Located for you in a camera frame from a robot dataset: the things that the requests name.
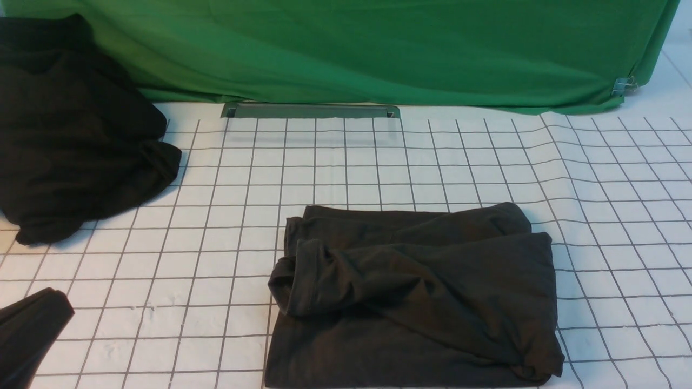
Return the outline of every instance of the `metal bracket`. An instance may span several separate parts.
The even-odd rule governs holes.
[[[229,102],[222,118],[400,118],[399,108],[389,105],[311,105]]]

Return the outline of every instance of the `fabric fold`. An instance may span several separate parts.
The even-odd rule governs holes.
[[[518,387],[561,375],[552,240],[516,205],[305,215],[289,220],[269,281],[280,315],[268,387]],[[376,358],[382,347],[402,363]],[[421,355],[437,364],[430,375],[409,365]],[[349,374],[299,368],[314,361]]]

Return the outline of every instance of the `green backdrop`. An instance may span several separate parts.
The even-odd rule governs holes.
[[[590,113],[645,84],[680,0],[1,0],[78,12],[152,100]]]

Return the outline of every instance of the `white floor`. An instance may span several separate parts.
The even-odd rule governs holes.
[[[548,388],[690,388],[692,1],[655,77],[593,117],[403,107],[403,120],[218,119],[169,104],[180,179],[62,244],[0,220],[0,307],[44,287],[76,315],[33,389],[262,387],[277,313],[266,281],[285,217],[318,203],[456,211],[518,203],[554,238]]]

